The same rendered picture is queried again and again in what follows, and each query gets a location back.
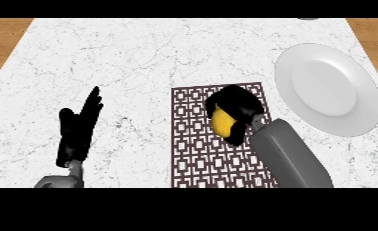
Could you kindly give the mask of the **yellow lemon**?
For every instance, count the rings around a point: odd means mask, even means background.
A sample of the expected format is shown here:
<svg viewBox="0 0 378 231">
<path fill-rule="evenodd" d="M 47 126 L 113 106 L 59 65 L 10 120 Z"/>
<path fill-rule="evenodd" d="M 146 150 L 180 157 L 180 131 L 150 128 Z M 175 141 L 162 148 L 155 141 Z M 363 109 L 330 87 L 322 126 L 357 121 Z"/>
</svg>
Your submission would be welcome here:
<svg viewBox="0 0 378 231">
<path fill-rule="evenodd" d="M 211 126 L 214 133 L 220 137 L 227 138 L 230 136 L 230 129 L 234 123 L 236 120 L 226 113 L 226 111 L 220 107 L 217 107 L 212 112 Z"/>
</svg>

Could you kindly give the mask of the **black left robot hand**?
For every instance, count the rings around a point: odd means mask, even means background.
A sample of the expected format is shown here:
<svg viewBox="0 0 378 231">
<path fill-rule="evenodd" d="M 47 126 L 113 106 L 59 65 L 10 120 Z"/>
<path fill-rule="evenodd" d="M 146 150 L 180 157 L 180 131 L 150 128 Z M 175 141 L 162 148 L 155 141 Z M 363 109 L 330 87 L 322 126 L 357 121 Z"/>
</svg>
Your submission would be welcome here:
<svg viewBox="0 0 378 231">
<path fill-rule="evenodd" d="M 75 114 L 69 108 L 63 108 L 59 111 L 60 142 L 56 157 L 57 167 L 66 168 L 72 160 L 79 162 L 85 160 L 102 108 L 99 87 L 94 87 L 87 96 L 79 113 Z"/>
</svg>

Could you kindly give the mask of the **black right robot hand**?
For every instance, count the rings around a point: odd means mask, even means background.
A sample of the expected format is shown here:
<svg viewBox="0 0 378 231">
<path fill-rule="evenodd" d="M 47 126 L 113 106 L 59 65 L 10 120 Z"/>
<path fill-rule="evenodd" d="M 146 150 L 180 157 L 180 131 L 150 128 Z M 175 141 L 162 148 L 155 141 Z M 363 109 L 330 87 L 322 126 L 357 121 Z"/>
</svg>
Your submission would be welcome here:
<svg viewBox="0 0 378 231">
<path fill-rule="evenodd" d="M 230 136 L 223 138 L 234 147 L 243 143 L 245 130 L 252 124 L 254 117 L 264 113 L 261 101 L 254 94 L 237 85 L 226 86 L 205 100 L 206 117 L 211 123 L 212 112 L 220 107 L 236 120 Z"/>
</svg>

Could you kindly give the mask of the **brown patterned placemat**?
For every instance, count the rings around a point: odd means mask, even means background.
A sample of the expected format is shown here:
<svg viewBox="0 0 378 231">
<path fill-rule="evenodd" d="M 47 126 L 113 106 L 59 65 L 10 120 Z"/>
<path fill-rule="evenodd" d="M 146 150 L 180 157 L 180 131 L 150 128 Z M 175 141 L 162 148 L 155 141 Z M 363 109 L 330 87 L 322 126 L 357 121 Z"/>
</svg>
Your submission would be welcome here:
<svg viewBox="0 0 378 231">
<path fill-rule="evenodd" d="M 211 129 L 205 100 L 224 84 L 171 89 L 171 187 L 276 188 L 277 182 L 251 146 L 229 145 Z"/>
</svg>

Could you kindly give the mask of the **white plate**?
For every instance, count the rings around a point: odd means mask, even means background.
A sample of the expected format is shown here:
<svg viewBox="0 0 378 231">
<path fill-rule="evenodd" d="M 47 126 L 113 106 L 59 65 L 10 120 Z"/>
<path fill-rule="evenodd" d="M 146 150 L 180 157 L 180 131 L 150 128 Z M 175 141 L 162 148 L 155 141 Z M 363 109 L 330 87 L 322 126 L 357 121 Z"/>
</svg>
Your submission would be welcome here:
<svg viewBox="0 0 378 231">
<path fill-rule="evenodd" d="M 316 43 L 289 47 L 274 64 L 274 82 L 289 109 L 322 132 L 356 137 L 378 126 L 378 85 L 338 49 Z"/>
</svg>

